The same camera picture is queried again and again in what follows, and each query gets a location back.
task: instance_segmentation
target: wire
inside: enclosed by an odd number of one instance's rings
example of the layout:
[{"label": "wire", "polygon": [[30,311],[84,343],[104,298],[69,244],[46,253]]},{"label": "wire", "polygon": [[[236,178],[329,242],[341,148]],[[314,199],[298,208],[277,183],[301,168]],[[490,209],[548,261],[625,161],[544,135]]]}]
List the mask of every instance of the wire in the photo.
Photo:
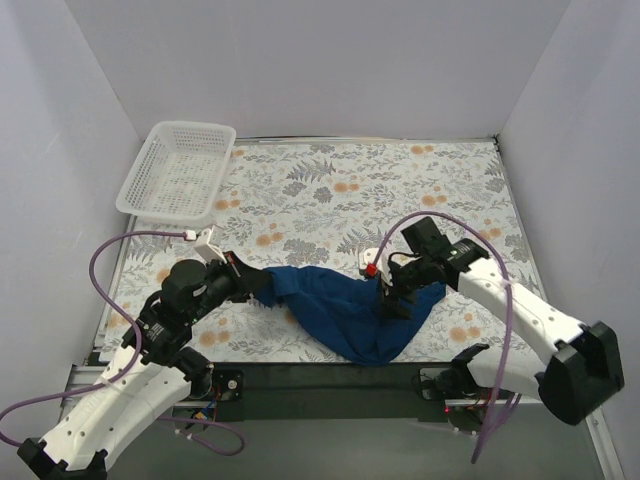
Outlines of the wire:
[{"label": "wire", "polygon": [[163,422],[198,423],[200,425],[206,425],[209,427],[221,428],[222,430],[226,430],[228,432],[233,433],[236,437],[238,437],[238,440],[240,440],[240,446],[235,450],[223,450],[220,447],[216,447],[215,445],[208,442],[207,440],[198,437],[197,435],[192,435],[186,430],[180,430],[180,433],[182,433],[184,436],[186,436],[190,440],[193,440],[194,442],[199,443],[200,445],[208,448],[209,450],[219,455],[224,455],[225,457],[232,457],[234,455],[238,455],[240,452],[244,450],[245,446],[247,445],[247,439],[240,430],[237,430],[231,425],[226,425],[224,423],[217,423],[209,420],[200,420],[198,418],[169,417],[166,415],[158,417],[158,420],[161,420]]},{"label": "wire", "polygon": [[418,395],[419,398],[421,398],[422,400],[428,402],[429,399],[424,398],[424,395],[422,394],[422,380],[420,381],[419,384],[416,385],[415,383],[415,379],[416,378],[425,378],[427,380],[431,380],[433,381],[433,378],[427,376],[427,375],[423,375],[421,373],[416,373],[413,377],[411,377],[411,385],[413,386],[413,390],[416,392],[416,395]]},{"label": "wire", "polygon": [[[137,235],[157,235],[157,236],[162,236],[162,237],[181,237],[181,238],[185,238],[186,239],[186,236],[185,236],[184,233],[156,232],[156,231],[153,231],[153,230],[141,230],[141,231],[138,231],[138,232],[126,232],[126,233],[123,233],[121,235],[117,235],[117,236],[107,240],[106,242],[104,242],[102,245],[100,245],[98,247],[98,249],[91,256],[91,261],[89,262],[89,278],[91,279],[91,284],[94,286],[94,288],[100,294],[100,296],[104,299],[104,301],[107,302],[111,306],[111,308],[113,308],[116,312],[118,312],[120,315],[122,315],[122,317],[131,325],[131,327],[133,328],[133,331],[135,332],[135,335],[136,335],[135,352],[134,352],[133,356],[131,357],[131,360],[129,360],[129,363],[127,363],[127,365],[122,369],[121,372],[119,372],[118,374],[116,374],[113,377],[109,378],[108,381],[111,382],[111,383],[116,382],[119,379],[121,379],[122,377],[124,377],[127,374],[127,372],[129,370],[131,370],[131,367],[133,367],[133,365],[136,363],[136,361],[138,359],[138,355],[140,354],[140,350],[142,350],[142,332],[140,332],[140,327],[138,327],[138,325],[136,324],[135,320],[127,312],[125,312],[117,303],[115,303],[113,300],[111,300],[111,298],[109,298],[109,295],[107,295],[107,292],[105,292],[103,290],[103,288],[100,286],[100,284],[98,284],[98,280],[96,279],[96,274],[95,274],[95,265],[96,265],[96,260],[98,259],[100,254],[107,247],[109,247],[110,245],[112,245],[112,244],[114,244],[114,243],[116,243],[116,242],[118,242],[120,240],[123,240],[123,239],[128,238],[128,237],[134,237],[134,236],[137,236]],[[9,413],[13,412],[14,410],[18,410],[19,408],[27,407],[29,405],[35,405],[37,403],[47,402],[49,400],[68,398],[68,397],[72,397],[72,396],[75,396],[75,395],[84,395],[85,393],[95,392],[96,390],[99,390],[99,389],[104,388],[104,387],[105,387],[104,383],[98,383],[98,384],[95,384],[95,385],[91,385],[90,387],[79,388],[77,390],[70,390],[68,392],[60,392],[60,393],[53,393],[53,394],[50,394],[50,395],[43,395],[41,397],[35,397],[35,398],[31,398],[29,400],[23,400],[21,402],[14,403],[13,405],[5,408],[2,412],[0,412],[0,422]],[[7,443],[7,444],[9,444],[11,446],[14,446],[14,447],[19,447],[20,445],[22,445],[21,442],[18,442],[16,440],[13,440],[12,438],[7,437],[2,432],[0,432],[0,441],[3,441],[4,443]]]},{"label": "wire", "polygon": [[480,400],[482,400],[482,390],[483,390],[482,388],[480,388],[478,390],[478,398],[476,398],[476,403],[474,403],[473,405],[469,405],[467,407],[467,410],[473,410],[476,407],[476,405],[478,405],[478,403],[480,403]]},{"label": "wire", "polygon": [[405,257],[409,257],[409,258],[418,258],[420,256],[419,253],[393,252],[391,255],[389,255],[389,258],[388,258],[389,262],[391,261],[394,255],[404,255]]},{"label": "wire", "polygon": [[513,290],[511,288],[511,284],[509,283],[509,271],[507,270],[507,265],[504,262],[504,259],[500,255],[500,253],[495,249],[495,247],[486,240],[480,233],[475,230],[473,227],[470,227],[466,223],[458,220],[457,218],[447,215],[446,213],[433,212],[433,211],[420,211],[410,213],[404,218],[398,220],[387,232],[387,234],[382,239],[382,243],[380,244],[380,248],[378,249],[378,253],[376,254],[375,259],[373,260],[373,264],[377,265],[378,260],[380,260],[380,255],[382,255],[382,251],[389,243],[389,239],[391,235],[395,233],[395,231],[402,226],[407,220],[410,220],[415,217],[422,216],[433,216],[444,218],[445,220],[449,220],[450,222],[455,223],[456,225],[461,226],[473,236],[475,236],[480,242],[484,244],[485,247],[491,252],[493,257],[495,258],[498,266],[500,267],[500,273],[502,274],[502,278],[506,280],[505,282],[505,291],[507,296],[507,314],[505,317],[505,334],[504,334],[504,342],[502,345],[502,354],[500,355],[500,361],[498,363],[498,371],[496,372],[496,380],[493,385],[493,389],[491,390],[491,400],[489,401],[489,406],[487,408],[487,413],[484,418],[484,423],[482,425],[482,429],[480,430],[480,437],[478,439],[478,443],[476,444],[476,448],[471,455],[471,463],[476,463],[484,446],[491,434],[497,430],[504,422],[506,422],[513,411],[509,412],[508,408],[506,411],[501,412],[500,418],[495,424],[490,422],[496,408],[496,399],[500,393],[500,386],[502,385],[502,378],[504,377],[504,371],[507,365],[507,356],[509,354],[509,344],[511,343],[511,334],[513,333]]}]

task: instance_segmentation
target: basket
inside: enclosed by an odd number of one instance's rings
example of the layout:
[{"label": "basket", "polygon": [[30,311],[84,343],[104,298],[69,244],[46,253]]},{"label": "basket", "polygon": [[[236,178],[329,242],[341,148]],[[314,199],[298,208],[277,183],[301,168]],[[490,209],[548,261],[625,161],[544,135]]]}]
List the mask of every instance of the basket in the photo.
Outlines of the basket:
[{"label": "basket", "polygon": [[147,137],[116,208],[158,223],[211,223],[236,131],[224,125],[160,122]]}]

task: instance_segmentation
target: floral tablecloth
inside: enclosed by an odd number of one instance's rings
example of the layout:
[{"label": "floral tablecloth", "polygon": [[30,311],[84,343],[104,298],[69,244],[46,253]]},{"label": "floral tablecloth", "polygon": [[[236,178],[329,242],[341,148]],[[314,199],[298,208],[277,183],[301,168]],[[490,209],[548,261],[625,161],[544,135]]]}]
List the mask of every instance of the floral tablecloth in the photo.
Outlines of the floral tablecloth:
[{"label": "floral tablecloth", "polygon": [[[253,144],[238,146],[215,203],[221,246],[255,267],[319,265],[357,277],[357,254],[379,245],[387,228],[416,210],[446,212],[496,246],[510,273],[539,294],[495,146],[478,143]],[[436,220],[453,241],[465,232]],[[135,229],[167,229],[137,220]],[[178,227],[169,229],[178,231]],[[401,235],[393,250],[405,250]],[[180,240],[134,238],[116,301],[137,314],[171,266],[198,258]],[[110,313],[100,359],[108,361],[127,329]],[[286,308],[227,304],[194,326],[192,345],[212,361],[344,361],[298,325]],[[500,345],[504,324],[449,291],[398,362],[448,361],[476,342]],[[535,354],[517,336],[514,361]]]}]

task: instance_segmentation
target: blue towel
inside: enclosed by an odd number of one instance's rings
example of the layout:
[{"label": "blue towel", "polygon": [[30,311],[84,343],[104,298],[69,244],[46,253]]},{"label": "blue towel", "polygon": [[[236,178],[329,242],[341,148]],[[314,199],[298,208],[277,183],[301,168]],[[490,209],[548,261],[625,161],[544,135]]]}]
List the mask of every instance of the blue towel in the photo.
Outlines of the blue towel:
[{"label": "blue towel", "polygon": [[405,306],[411,319],[379,314],[377,280],[354,280],[320,267],[271,267],[273,283],[256,299],[273,307],[285,303],[309,335],[359,365],[385,365],[407,346],[445,296],[442,283],[418,290]]}]

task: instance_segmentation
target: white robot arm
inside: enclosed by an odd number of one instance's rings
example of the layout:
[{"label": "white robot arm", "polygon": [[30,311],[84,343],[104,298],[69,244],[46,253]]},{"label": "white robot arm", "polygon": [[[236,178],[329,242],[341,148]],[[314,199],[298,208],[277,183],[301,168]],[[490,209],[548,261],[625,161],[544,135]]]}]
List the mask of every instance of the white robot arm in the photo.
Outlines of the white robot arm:
[{"label": "white robot arm", "polygon": [[[134,348],[132,328],[96,381],[104,386],[83,396],[41,439],[27,439],[18,448],[38,478],[106,479],[122,451],[167,409],[211,391],[213,364],[186,346],[192,325],[226,300],[247,300],[271,275],[212,245],[210,229],[201,233],[195,248],[207,263],[176,263],[161,290],[147,299],[136,320],[141,350]],[[133,366],[112,382],[132,358]]]},{"label": "white robot arm", "polygon": [[[506,321],[505,280],[497,262],[475,242],[455,244],[440,233],[429,217],[402,231],[413,255],[400,265],[377,249],[361,253],[363,274],[380,274],[381,304],[391,317],[407,313],[403,302],[415,289],[436,281],[487,308]],[[540,363],[523,367],[507,361],[501,389],[539,399],[560,420],[576,425],[624,386],[617,337],[602,322],[593,326],[566,315],[510,281],[513,330],[537,354]],[[463,392],[491,388],[498,373],[500,352],[476,344],[461,352],[446,372],[446,381]]]}]

